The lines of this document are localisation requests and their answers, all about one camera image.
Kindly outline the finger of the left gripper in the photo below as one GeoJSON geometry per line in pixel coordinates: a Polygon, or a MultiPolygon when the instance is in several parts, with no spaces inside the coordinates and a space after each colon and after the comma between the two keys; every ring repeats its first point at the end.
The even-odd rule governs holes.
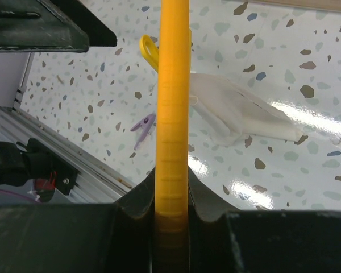
{"type": "Polygon", "coordinates": [[[87,52],[117,37],[81,1],[0,1],[0,52],[87,52]]]}

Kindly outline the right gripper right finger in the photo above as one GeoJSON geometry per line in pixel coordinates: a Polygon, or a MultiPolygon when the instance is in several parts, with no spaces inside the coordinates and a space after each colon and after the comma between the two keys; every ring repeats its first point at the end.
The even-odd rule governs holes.
{"type": "Polygon", "coordinates": [[[239,210],[189,172],[191,272],[341,272],[341,212],[239,210]]]}

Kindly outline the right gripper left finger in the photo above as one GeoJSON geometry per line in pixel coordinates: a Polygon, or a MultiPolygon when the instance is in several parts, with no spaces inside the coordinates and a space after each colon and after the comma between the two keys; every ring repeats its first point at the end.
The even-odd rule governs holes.
{"type": "Polygon", "coordinates": [[[0,272],[154,272],[155,173],[118,201],[0,205],[0,272]]]}

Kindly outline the orange plastic hanger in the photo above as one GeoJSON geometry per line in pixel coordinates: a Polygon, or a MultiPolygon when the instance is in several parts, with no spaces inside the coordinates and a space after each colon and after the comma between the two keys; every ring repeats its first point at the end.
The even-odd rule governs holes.
{"type": "Polygon", "coordinates": [[[154,272],[188,272],[189,1],[162,1],[157,92],[154,272]]]}

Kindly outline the purple clothespin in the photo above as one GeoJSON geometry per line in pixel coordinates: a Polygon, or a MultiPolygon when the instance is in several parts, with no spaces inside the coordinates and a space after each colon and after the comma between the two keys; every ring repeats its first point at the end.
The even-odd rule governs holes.
{"type": "Polygon", "coordinates": [[[154,124],[156,120],[156,114],[155,113],[151,113],[147,116],[145,116],[144,118],[142,118],[139,122],[137,122],[132,128],[131,128],[131,132],[135,132],[138,129],[141,129],[141,133],[138,137],[138,139],[135,142],[134,145],[134,150],[137,150],[137,148],[139,147],[139,145],[141,144],[141,142],[143,140],[145,140],[145,138],[147,137],[147,135],[149,134],[149,132],[151,131],[151,128],[154,124]]]}

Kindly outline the white underwear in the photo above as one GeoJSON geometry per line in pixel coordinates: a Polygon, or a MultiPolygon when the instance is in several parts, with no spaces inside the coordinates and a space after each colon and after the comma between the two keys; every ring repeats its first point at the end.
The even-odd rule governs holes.
{"type": "Polygon", "coordinates": [[[224,77],[191,73],[189,104],[208,124],[217,145],[230,146],[250,135],[291,142],[303,136],[283,111],[224,77]]]}

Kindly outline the yellow clothespin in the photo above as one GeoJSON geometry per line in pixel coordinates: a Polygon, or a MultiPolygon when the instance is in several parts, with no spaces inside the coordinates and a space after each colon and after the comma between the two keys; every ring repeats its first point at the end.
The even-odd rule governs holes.
{"type": "Polygon", "coordinates": [[[173,48],[174,52],[171,54],[175,57],[175,61],[172,61],[172,69],[161,68],[159,71],[159,57],[160,49],[157,48],[156,44],[148,35],[143,35],[139,40],[139,49],[142,57],[147,61],[147,63],[156,71],[157,74],[165,76],[166,74],[180,75],[181,72],[184,73],[184,77],[189,80],[190,74],[190,51],[192,48],[192,31],[188,29],[188,38],[186,40],[177,42],[178,46],[173,48]]]}

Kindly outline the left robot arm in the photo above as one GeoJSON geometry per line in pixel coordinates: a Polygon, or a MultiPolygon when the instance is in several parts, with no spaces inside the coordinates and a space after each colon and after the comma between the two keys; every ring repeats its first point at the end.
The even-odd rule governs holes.
{"type": "MultiPolygon", "coordinates": [[[[115,47],[117,37],[81,1],[0,1],[0,53],[87,52],[90,47],[115,47]]],[[[0,185],[20,187],[31,179],[45,179],[46,187],[67,179],[70,192],[77,170],[54,153],[20,150],[0,142],[0,185]]]]}

